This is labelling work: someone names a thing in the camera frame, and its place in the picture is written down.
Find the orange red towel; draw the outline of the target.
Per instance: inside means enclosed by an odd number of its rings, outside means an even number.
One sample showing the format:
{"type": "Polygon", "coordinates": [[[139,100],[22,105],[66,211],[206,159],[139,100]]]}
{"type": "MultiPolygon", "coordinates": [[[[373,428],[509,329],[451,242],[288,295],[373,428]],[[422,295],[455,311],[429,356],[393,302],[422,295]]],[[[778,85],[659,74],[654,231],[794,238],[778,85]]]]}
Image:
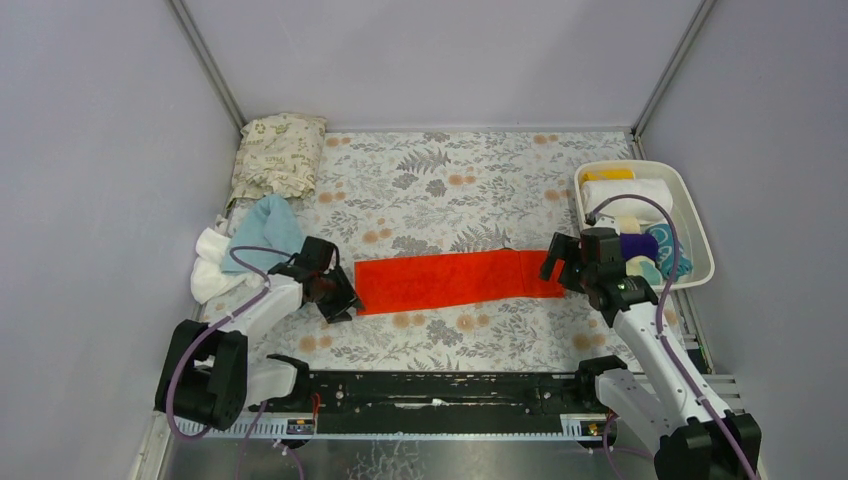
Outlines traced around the orange red towel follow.
{"type": "Polygon", "coordinates": [[[501,249],[357,262],[360,315],[469,305],[510,298],[559,298],[565,288],[539,278],[547,253],[501,249]]]}

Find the teal bunny pattern towel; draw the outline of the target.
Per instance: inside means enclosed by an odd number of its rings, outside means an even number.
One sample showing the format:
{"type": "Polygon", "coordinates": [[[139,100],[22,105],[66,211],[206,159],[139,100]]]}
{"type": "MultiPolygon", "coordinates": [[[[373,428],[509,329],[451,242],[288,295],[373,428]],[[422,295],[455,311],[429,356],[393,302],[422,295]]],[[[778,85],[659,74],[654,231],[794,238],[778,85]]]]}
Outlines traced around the teal bunny pattern towel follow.
{"type": "Polygon", "coordinates": [[[655,264],[663,275],[668,279],[672,277],[677,280],[679,277],[690,274],[693,270],[691,260],[686,256],[682,245],[675,244],[672,237],[672,230],[668,223],[657,223],[649,226],[646,233],[652,236],[658,245],[655,264]],[[677,248],[679,259],[677,268],[674,269],[674,248],[677,248]]]}

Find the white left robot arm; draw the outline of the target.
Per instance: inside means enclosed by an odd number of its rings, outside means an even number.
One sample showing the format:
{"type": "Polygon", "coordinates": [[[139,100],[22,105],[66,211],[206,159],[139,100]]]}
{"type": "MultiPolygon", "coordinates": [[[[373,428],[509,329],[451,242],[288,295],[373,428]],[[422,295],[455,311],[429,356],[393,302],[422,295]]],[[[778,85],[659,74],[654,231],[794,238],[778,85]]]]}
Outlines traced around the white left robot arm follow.
{"type": "Polygon", "coordinates": [[[248,406],[311,404],[316,395],[306,362],[271,354],[250,364],[249,349],[307,304],[315,305],[328,323],[349,321],[352,310],[365,307],[340,264],[338,246],[330,241],[309,236],[296,253],[276,250],[281,260],[266,270],[242,259],[246,250],[233,247],[229,256],[260,276],[256,293],[214,323],[184,320],[173,331],[155,409],[181,439],[227,430],[248,406]]]}

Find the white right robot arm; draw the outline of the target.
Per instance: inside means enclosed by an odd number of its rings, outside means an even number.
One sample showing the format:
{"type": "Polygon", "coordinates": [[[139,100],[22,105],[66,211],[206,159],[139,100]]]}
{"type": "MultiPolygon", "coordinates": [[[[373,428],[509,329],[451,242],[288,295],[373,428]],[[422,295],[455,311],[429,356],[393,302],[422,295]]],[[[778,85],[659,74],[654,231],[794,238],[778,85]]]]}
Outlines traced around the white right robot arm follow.
{"type": "Polygon", "coordinates": [[[734,413],[668,335],[662,298],[627,273],[614,229],[554,234],[539,276],[586,295],[642,367],[647,386],[614,355],[582,361],[575,377],[584,397],[638,436],[658,478],[757,478],[759,425],[734,413]]]}

